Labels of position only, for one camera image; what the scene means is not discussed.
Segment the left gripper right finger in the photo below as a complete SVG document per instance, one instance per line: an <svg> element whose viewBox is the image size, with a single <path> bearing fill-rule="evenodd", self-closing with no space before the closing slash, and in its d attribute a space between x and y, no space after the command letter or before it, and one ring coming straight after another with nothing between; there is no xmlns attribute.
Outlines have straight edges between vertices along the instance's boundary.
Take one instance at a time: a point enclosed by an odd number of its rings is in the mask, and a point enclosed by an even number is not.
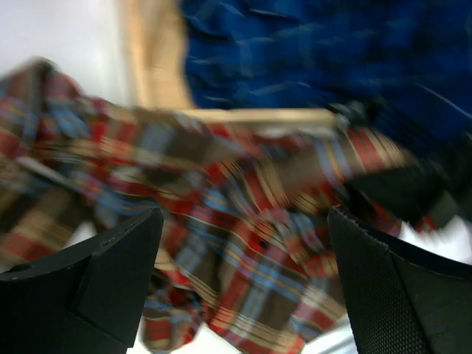
<svg viewBox="0 0 472 354"><path fill-rule="evenodd" d="M334 207L328 215L359 353L471 353L471 266Z"/></svg>

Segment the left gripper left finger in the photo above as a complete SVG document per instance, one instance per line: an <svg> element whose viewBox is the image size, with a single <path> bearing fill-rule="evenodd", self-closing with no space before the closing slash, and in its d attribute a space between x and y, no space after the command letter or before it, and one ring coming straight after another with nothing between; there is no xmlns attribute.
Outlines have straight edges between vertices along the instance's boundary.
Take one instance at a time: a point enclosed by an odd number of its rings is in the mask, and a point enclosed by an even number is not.
<svg viewBox="0 0 472 354"><path fill-rule="evenodd" d="M162 234L157 208L1 274L1 352L126 353Z"/></svg>

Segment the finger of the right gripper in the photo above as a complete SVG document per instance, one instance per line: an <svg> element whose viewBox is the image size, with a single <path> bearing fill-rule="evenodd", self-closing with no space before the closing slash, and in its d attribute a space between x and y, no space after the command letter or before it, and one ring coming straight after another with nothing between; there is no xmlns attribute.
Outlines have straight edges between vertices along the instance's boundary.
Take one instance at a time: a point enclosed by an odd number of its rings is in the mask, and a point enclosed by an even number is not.
<svg viewBox="0 0 472 354"><path fill-rule="evenodd" d="M441 229L456 216L471 222L471 166L465 162L424 162L358 177L348 186L418 229Z"/></svg>

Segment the red brown plaid shirt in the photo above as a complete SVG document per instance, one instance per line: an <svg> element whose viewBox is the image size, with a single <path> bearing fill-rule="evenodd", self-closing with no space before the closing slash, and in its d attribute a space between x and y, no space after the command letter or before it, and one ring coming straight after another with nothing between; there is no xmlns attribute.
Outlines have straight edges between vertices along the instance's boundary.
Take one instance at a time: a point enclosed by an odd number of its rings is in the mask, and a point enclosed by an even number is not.
<svg viewBox="0 0 472 354"><path fill-rule="evenodd" d="M1 79L1 265L158 207L146 346L178 349L206 324L243 353L300 353L346 313L329 209L353 207L349 180L416 163L370 128L265 137L123 108L35 60Z"/></svg>

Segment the blue plaid shirt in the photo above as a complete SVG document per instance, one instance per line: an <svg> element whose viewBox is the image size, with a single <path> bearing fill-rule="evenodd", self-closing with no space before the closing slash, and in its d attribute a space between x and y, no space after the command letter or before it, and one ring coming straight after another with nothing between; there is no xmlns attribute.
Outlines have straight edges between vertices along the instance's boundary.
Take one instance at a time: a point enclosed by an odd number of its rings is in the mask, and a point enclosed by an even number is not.
<svg viewBox="0 0 472 354"><path fill-rule="evenodd" d="M202 108L333 108L438 169L471 165L469 1L181 1Z"/></svg>

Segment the wooden clothes rack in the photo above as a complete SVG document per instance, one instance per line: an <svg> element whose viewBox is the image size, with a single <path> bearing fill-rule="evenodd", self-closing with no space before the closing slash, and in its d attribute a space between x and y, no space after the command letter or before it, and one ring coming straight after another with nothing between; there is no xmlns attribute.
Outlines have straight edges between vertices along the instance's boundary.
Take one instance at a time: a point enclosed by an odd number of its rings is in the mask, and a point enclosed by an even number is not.
<svg viewBox="0 0 472 354"><path fill-rule="evenodd" d="M120 1L124 42L136 104L205 122L333 128L326 109L200 109L184 79L187 34L178 1Z"/></svg>

